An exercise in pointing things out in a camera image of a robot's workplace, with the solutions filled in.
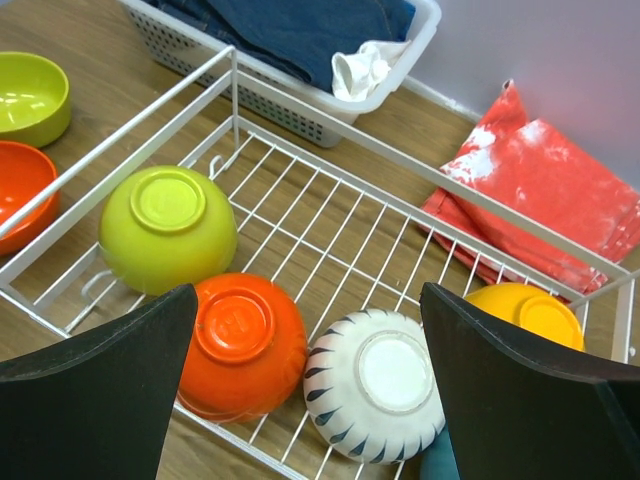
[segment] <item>wooden floor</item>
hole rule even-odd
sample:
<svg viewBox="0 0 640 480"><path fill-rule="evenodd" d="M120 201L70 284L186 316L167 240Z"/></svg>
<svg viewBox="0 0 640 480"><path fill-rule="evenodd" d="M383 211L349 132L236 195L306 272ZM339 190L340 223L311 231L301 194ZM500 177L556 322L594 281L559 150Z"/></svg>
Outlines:
<svg viewBox="0 0 640 480"><path fill-rule="evenodd" d="M59 141L46 148L46 153L61 172L179 79L150 59L125 14L112 0L15 0L0 8L0 32L0 50L21 50L45 55L61 65L69 75L74 105L73 122ZM184 108L186 102L199 91L199 87L190 88L184 95L171 101L71 181L63 191L62 209L67 209L86 193L150 134ZM190 122L162 147L153 156L153 163L175 163L226 118L229 112L230 106L226 100L216 100L205 110L204 115ZM257 123L269 125L250 113L245 114ZM450 160L472 128L467 120L403 89L393 94L380 110L361 117L356 125L434 166ZM434 189L427 181L389 165L348 142L342 142L331 150L322 150L275 126L271 125L269 128L414 205L420 205ZM228 156L232 148L231 140L224 138L210 152L210 157L214 154ZM264 144L250 143L234 166L220 175L217 181L221 188L227 194L233 192L267 151L268 147ZM326 177L314 179L305 190L304 200L290 212L278 231L272 234L270 223L277 223L282 218L291 199L300 194L312 175L308 167L295 165L287 171L268 201L258 205L289 164L290 159L286 156L272 154L264 167L235 195L234 201L249 211L257 206L255 211L260 218L251 216L243 227L232 269L242 269L263 241L272 235L267 247L252 261L248 270L273 276L296 244L295 237L306 228L335 185L335 182ZM196 168L206 171L206 167L202 163ZM320 246L320 250L327 248L356 200L357 194L353 190L339 187L305 240ZM276 278L290 295L300 295L299 305L309 330L314 328L317 321L327 325L332 319L361 308L369 293L372 305L395 307L398 295L384 288L372 290L372 282L368 277L377 277L393 248L398 231L403 227L404 219L393 212L385 212L369 246L354 262L357 250L380 210L379 204L369 200L358 205L344 234L331 249L337 260L324 261L305 291L301 292L301 286L321 258L321 254L313 248L299 245ZM248 217L246 211L237 210L236 214L238 224L242 224ZM100 205L20 275L14 286L29 299L37 298L96 241L99 215ZM406 287L410 298L418 298L423 282L438 280L446 259L445 252L436 245L430 245L424 257L419 258L424 240L424 232L413 226L406 227L397 242L392 260L380 278L396 290L403 291ZM0 265L3 262L6 259L0 259ZM415 279L407 285L409 273L416 262L418 268ZM324 307L336 291L337 284L349 270L344 264L352 263L364 275L349 275L338 292L333 307L325 311ZM640 254L635 252L625 262L625 266L640 266ZM93 265L59 301L51 305L46 311L47 318L56 325L64 326L70 318L80 313L85 305L80 296L81 284L103 268L99 262ZM467 278L468 270L454 262L443 283L453 291L462 293ZM100 288L100 285L96 285L96 291ZM135 297L125 289L115 288L92 310L79 331L122 314L134 300ZM587 329L587 344L591 353L606 356L610 351L614 301L615 298L607 298L592 308ZM399 308L414 318L418 315L415 305L409 301L402 301ZM58 340L2 301L0 318L0 360L36 350ZM633 332L635 340L640 340L639 330ZM285 406L269 416L255 444L270 455L280 458L304 411L302 395L296 392ZM254 427L255 424L231 426L229 430L248 439ZM313 426L306 422L299 440L287 458L287 464L313 477L322 460L324 448L324 442ZM353 478L356 467L357 465L334 454L327 463L323 478ZM403 478L415 478L418 467L417 459L408 462ZM178 418L172 420L159 478L271 477L275 478L275 475L217 437L204 435L200 429ZM367 467L362 478L393 478L393 471Z"/></svg>

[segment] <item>blue cloth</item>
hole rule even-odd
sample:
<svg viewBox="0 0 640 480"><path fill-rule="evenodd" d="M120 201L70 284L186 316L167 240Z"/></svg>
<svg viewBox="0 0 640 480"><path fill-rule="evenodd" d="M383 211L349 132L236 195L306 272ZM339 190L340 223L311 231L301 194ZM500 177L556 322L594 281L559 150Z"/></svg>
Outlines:
<svg viewBox="0 0 640 480"><path fill-rule="evenodd" d="M331 92L331 57L406 38L404 0L145 0L273 67Z"/></svg>
<svg viewBox="0 0 640 480"><path fill-rule="evenodd" d="M449 429L444 427L422 457L420 480L460 480Z"/></svg>

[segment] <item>yellow bowl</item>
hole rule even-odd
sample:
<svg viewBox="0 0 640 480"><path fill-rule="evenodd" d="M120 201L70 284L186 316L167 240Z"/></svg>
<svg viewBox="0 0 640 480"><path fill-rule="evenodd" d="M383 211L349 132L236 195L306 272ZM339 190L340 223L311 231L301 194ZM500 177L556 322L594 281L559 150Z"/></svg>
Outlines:
<svg viewBox="0 0 640 480"><path fill-rule="evenodd" d="M129 287L161 295L224 272L238 243L225 194L192 170L141 170L110 195L100 220L105 263Z"/></svg>
<svg viewBox="0 0 640 480"><path fill-rule="evenodd" d="M40 148L71 122L69 79L44 57L0 52L0 140Z"/></svg>
<svg viewBox="0 0 640 480"><path fill-rule="evenodd" d="M566 305L537 287L501 283L476 290L465 300L536 335L584 351L584 337L578 319Z"/></svg>

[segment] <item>wall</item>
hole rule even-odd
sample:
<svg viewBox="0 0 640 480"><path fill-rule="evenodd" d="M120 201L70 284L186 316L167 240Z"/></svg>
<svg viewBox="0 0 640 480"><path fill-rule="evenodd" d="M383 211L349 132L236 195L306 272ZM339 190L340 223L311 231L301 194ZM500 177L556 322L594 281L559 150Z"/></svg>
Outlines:
<svg viewBox="0 0 640 480"><path fill-rule="evenodd" d="M640 1L438 1L414 79L483 113L514 78L532 117L640 188Z"/></svg>

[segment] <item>red towel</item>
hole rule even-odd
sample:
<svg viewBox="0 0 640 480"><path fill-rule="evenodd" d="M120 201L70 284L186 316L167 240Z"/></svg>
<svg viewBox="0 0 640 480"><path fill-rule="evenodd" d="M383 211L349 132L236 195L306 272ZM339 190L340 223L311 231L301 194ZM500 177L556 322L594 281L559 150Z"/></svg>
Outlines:
<svg viewBox="0 0 640 480"><path fill-rule="evenodd" d="M613 262L640 243L640 195L544 120L529 122L513 82L441 170ZM607 277L499 217L442 189L423 209L582 293ZM452 242L434 236L447 250ZM456 247L468 266L475 253ZM477 273L495 283L481 257ZM509 272L509 280L523 281Z"/></svg>

